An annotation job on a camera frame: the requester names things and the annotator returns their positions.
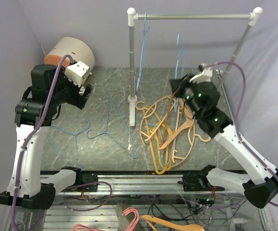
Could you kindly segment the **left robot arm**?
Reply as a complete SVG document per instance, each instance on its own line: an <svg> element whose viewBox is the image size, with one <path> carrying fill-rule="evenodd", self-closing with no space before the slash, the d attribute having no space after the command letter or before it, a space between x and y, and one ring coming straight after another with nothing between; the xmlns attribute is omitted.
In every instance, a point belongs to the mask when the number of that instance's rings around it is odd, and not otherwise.
<svg viewBox="0 0 278 231"><path fill-rule="evenodd" d="M84 82L90 67L79 61L59 71L52 88L57 66L39 64L31 70L32 85L15 107L17 145L15 163L6 191L0 193L0 205L27 209L48 209L55 195L66 188L78 191L83 185L78 167L63 167L56 174L40 178L43 147L52 121L64 103L83 109L93 90Z"/></svg>

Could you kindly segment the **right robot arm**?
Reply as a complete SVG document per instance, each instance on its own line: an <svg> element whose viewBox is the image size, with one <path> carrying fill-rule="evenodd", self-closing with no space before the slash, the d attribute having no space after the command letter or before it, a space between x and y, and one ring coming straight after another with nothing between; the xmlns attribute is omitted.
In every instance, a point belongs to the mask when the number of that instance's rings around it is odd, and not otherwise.
<svg viewBox="0 0 278 231"><path fill-rule="evenodd" d="M237 133L232 119L218 108L220 93L205 81L191 82L191 75L170 79L172 93L184 100L200 129L225 147L246 171L245 174L208 165L199 172L197 185L202 190L222 187L240 193L257 208L264 208L278 194L278 168Z"/></svg>

